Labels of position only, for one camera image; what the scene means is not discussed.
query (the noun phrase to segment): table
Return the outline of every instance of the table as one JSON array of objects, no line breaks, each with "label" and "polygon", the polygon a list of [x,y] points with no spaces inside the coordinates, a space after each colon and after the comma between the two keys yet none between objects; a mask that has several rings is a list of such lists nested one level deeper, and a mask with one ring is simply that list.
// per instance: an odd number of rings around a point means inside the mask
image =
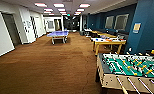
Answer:
[{"label": "table", "polygon": [[90,37],[90,31],[92,31],[91,29],[84,29],[85,30],[85,35],[86,37]]},{"label": "table", "polygon": [[106,94],[109,88],[122,89],[124,94],[128,94],[127,90],[153,94],[154,57],[99,53],[96,82],[99,81],[102,94]]},{"label": "table", "polygon": [[54,39],[62,39],[63,43],[66,42],[68,31],[54,31],[52,33],[47,34],[47,37],[52,37],[52,43],[54,44]]},{"label": "table", "polygon": [[111,35],[111,34],[107,34],[107,33],[102,33],[100,31],[90,31],[92,33],[93,38],[94,37],[98,37],[98,36],[106,36],[106,37],[110,37],[110,38],[116,38],[117,36]]},{"label": "table", "polygon": [[107,41],[106,39],[102,39],[102,38],[91,38],[91,40],[93,41],[93,51],[95,50],[95,47],[96,47],[96,53],[95,53],[96,56],[99,51],[99,45],[119,45],[117,50],[117,54],[119,54],[122,45],[126,43],[126,40],[120,41],[117,38],[110,38],[109,40],[111,41]]}]

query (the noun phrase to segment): blue wall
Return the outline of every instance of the blue wall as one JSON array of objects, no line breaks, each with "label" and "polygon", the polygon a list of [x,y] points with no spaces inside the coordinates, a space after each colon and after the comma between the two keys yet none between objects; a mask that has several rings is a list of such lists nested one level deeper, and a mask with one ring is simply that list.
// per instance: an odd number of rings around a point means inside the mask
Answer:
[{"label": "blue wall", "polygon": [[[135,23],[141,23],[139,33],[133,33]],[[139,0],[132,22],[126,51],[131,54],[154,49],[154,0]]]},{"label": "blue wall", "polygon": [[125,28],[126,32],[130,31],[130,27],[132,24],[132,19],[134,16],[134,12],[136,9],[136,4],[130,5],[130,6],[126,6],[126,7],[122,7],[116,10],[112,10],[109,12],[102,12],[102,13],[98,13],[98,14],[93,14],[93,15],[88,15],[88,27],[90,27],[91,29],[106,29],[105,28],[105,22],[106,22],[106,18],[108,16],[114,16],[113,19],[113,27],[115,25],[115,18],[117,15],[123,15],[123,14],[129,14],[128,20],[127,20],[127,25]]}]

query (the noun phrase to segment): ceiling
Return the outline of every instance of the ceiling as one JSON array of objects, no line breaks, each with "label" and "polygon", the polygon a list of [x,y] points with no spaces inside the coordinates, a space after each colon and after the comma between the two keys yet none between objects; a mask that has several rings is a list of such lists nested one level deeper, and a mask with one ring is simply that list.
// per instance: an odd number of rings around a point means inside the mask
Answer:
[{"label": "ceiling", "polygon": [[74,15],[80,4],[90,4],[90,7],[84,8],[85,11],[81,14],[95,14],[99,12],[107,12],[113,9],[121,8],[131,4],[137,3],[137,0],[1,0],[11,4],[21,5],[27,7],[29,10],[44,13],[44,7],[37,7],[34,3],[45,3],[47,7],[52,8],[55,15],[61,15],[58,8],[53,4],[62,3],[65,5],[66,12]]}]

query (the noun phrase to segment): blue ping pong table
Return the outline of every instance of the blue ping pong table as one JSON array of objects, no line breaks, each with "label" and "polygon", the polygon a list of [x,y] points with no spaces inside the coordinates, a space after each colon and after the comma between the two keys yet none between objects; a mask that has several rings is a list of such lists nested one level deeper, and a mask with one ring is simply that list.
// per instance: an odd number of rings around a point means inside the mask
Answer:
[{"label": "blue ping pong table", "polygon": [[52,43],[54,44],[54,39],[62,39],[63,43],[66,42],[68,31],[54,31],[52,33],[47,34],[47,37],[52,37]]}]

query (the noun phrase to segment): foosball table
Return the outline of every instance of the foosball table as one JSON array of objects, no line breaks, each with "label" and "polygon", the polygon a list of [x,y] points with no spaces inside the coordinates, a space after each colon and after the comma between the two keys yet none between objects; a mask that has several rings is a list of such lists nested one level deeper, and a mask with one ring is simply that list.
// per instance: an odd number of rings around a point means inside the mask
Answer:
[{"label": "foosball table", "polygon": [[112,88],[122,89],[124,94],[128,94],[127,90],[154,94],[154,57],[99,53],[96,82],[99,81],[106,93]]}]

